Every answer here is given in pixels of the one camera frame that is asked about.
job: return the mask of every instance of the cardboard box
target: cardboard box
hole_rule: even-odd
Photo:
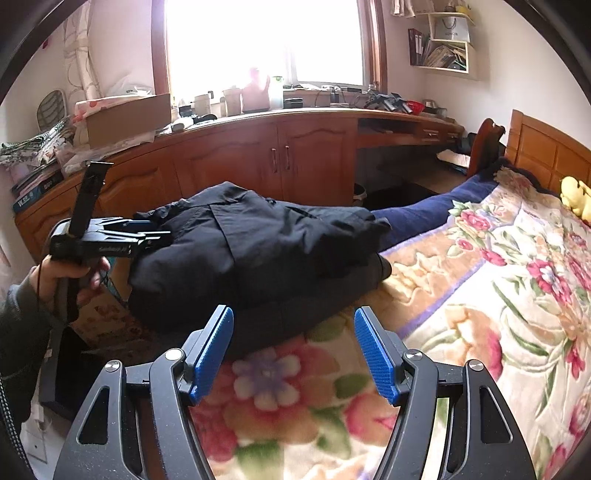
[[[155,95],[108,108],[86,119],[91,148],[166,127],[171,122],[170,94]]]

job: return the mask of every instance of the red bowl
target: red bowl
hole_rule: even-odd
[[[415,102],[414,100],[407,100],[407,104],[410,108],[413,109],[413,115],[420,114],[426,108],[425,105],[423,105],[420,102]]]

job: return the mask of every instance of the chair backrest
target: chair backrest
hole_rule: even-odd
[[[472,146],[470,165],[466,175],[468,178],[487,168],[499,158],[499,141],[505,135],[505,131],[505,127],[495,125],[490,118],[482,122]]]
[[[53,90],[41,101],[37,109],[37,123],[41,133],[58,123],[66,113],[66,96],[61,90]]]

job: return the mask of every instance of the blue gripper pad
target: blue gripper pad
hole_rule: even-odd
[[[220,315],[216,313],[217,310],[202,330],[201,335],[206,335],[207,339],[195,362],[193,387],[189,393],[193,405],[197,405],[203,397],[211,392],[213,380],[222,364],[234,331],[232,309],[225,308]]]
[[[366,309],[375,318],[371,309],[367,307]],[[379,394],[386,398],[390,405],[396,405],[400,391],[395,385],[395,365],[384,345],[384,342],[391,343],[391,341],[385,335],[385,330],[381,327],[380,330],[384,333],[383,338],[376,333],[372,322],[363,309],[357,309],[355,312],[355,336],[368,364],[369,371],[374,378]]]

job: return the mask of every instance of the cabinet handle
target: cabinet handle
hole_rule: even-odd
[[[285,146],[285,169],[289,170],[291,168],[290,165],[290,146]]]
[[[271,154],[273,155],[273,173],[277,173],[277,150],[272,148]]]

